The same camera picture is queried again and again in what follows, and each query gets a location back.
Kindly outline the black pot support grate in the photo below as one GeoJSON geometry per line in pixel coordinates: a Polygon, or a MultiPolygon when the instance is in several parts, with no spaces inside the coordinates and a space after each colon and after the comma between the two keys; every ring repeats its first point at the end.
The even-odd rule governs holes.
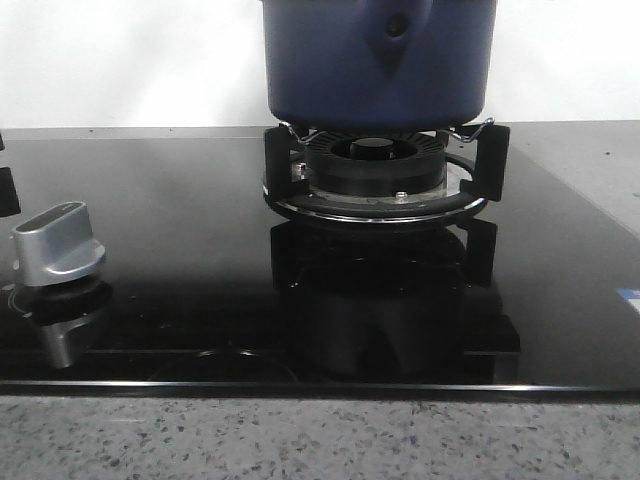
{"type": "Polygon", "coordinates": [[[510,130],[492,120],[434,134],[411,132],[433,136],[444,144],[444,180],[428,191],[389,197],[342,195],[311,185],[304,150],[324,132],[333,131],[308,133],[288,124],[265,131],[264,197],[280,215],[351,225],[454,223],[502,197],[510,130]]]}

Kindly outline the black glass gas cooktop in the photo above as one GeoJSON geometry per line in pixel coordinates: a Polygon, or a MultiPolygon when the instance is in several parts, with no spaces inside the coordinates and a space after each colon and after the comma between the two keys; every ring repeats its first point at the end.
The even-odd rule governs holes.
{"type": "Polygon", "coordinates": [[[639,239],[518,154],[499,203],[451,225],[273,212],[260,133],[7,137],[8,395],[637,401],[639,239]],[[12,229],[84,202],[106,258],[18,281],[12,229]]]}

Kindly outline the dark blue cooking pot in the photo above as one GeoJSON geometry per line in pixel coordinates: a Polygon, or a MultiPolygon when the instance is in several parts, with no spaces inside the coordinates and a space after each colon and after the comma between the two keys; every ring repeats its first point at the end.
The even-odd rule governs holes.
{"type": "Polygon", "coordinates": [[[321,130],[464,124],[485,103],[494,1],[265,1],[268,106],[321,130]]]}

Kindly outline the silver stove control knob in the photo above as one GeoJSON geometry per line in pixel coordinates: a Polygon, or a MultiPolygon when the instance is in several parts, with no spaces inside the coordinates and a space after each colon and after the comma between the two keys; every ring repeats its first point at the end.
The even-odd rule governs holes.
{"type": "Polygon", "coordinates": [[[18,281],[44,287],[95,273],[106,258],[94,237],[87,205],[71,201],[51,207],[12,229],[18,281]]]}

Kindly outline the blue white energy label sticker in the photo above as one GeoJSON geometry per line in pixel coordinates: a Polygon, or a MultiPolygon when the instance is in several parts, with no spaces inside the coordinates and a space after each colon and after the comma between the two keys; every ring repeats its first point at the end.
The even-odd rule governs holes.
{"type": "Polygon", "coordinates": [[[640,290],[619,288],[617,294],[633,309],[634,312],[640,314],[640,290]]]}

